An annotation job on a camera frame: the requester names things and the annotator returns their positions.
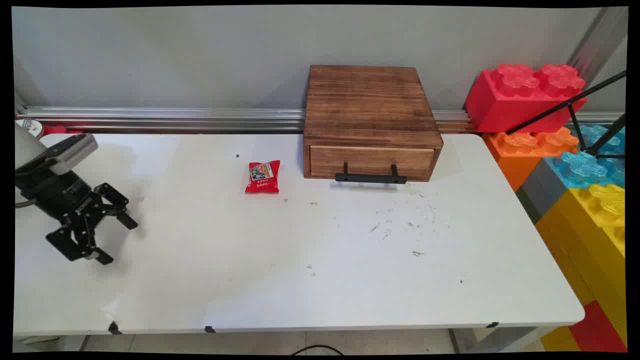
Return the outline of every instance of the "black metal handle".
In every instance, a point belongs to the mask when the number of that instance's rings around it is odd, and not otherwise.
[[[336,174],[336,181],[345,181],[347,183],[378,183],[378,184],[406,184],[406,176],[398,175],[396,164],[391,165],[392,175],[367,175],[367,174],[349,174],[347,163],[344,163],[344,173]]]

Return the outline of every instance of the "floor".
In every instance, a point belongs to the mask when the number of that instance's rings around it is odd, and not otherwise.
[[[478,329],[478,338],[488,334]],[[289,355],[309,345],[329,345],[345,355],[452,354],[448,330],[246,332],[233,334],[93,335],[84,351],[179,354]],[[53,341],[36,344],[41,350]],[[545,351],[540,341],[523,351]],[[313,348],[300,355],[335,355]]]

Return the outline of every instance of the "white table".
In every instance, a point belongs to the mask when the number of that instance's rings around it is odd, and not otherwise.
[[[520,327],[475,348],[504,350],[584,318],[478,136],[443,135],[431,181],[405,185],[304,179],[301,135],[95,137],[74,171],[140,226],[105,219],[115,261],[69,262],[44,237],[57,221],[16,209],[14,336]],[[280,193],[245,194],[271,160]]]

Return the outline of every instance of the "red snack bag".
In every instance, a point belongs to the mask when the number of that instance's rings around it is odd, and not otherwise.
[[[277,193],[278,190],[278,169],[280,160],[269,163],[249,163],[249,185],[246,186],[246,193]]]

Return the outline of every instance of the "gray wall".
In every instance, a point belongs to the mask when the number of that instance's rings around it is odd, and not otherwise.
[[[12,8],[14,84],[30,105],[301,108],[310,64],[409,66],[459,110],[483,69],[568,61],[598,10]]]
[[[605,81],[611,76],[620,73],[627,68],[627,37],[616,51],[611,55],[609,61],[602,67],[595,79],[589,84],[593,86],[597,83]],[[627,92],[627,79],[623,78],[617,82],[599,90],[593,95],[587,96],[587,103],[580,111],[625,111],[625,97]]]

